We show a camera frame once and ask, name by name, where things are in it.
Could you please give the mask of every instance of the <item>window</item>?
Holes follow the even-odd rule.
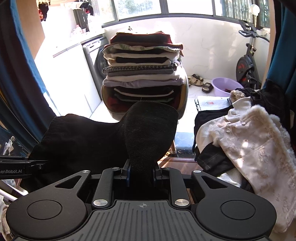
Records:
[[[167,0],[169,13],[213,15],[212,0]]]
[[[118,19],[160,14],[159,0],[114,0]]]
[[[238,23],[253,22],[252,4],[260,7],[257,27],[269,28],[268,0],[89,0],[103,27],[161,17],[202,17]]]

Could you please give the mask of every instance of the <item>slipper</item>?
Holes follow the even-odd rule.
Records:
[[[205,83],[202,87],[202,91],[205,93],[210,93],[214,87],[210,83]]]
[[[188,76],[188,84],[189,86],[203,86],[203,78],[199,75],[193,74],[192,76]]]

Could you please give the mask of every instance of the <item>washing machine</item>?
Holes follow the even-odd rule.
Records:
[[[108,66],[107,60],[104,59],[103,50],[104,46],[108,43],[107,38],[101,35],[95,39],[81,43],[89,70],[101,100],[101,88],[103,80],[106,77],[106,75],[102,73],[102,69]]]

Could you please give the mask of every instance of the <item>triangular cutout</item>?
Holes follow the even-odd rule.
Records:
[[[81,178],[81,176],[72,177],[72,178],[64,181],[63,183],[56,185],[55,187],[56,188],[64,188],[64,189],[72,189],[73,187],[75,187],[76,183],[79,181],[80,178]]]
[[[220,182],[217,182],[213,180],[210,177],[202,176],[202,179],[205,181],[205,183],[208,185],[210,189],[220,189],[220,188],[226,188],[227,186],[223,185]]]

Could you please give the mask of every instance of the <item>plastic tub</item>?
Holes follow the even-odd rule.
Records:
[[[224,91],[225,89],[235,90],[236,88],[243,88],[243,86],[240,83],[228,78],[212,79],[212,85],[214,87],[215,95],[220,97],[230,96],[230,93]]]

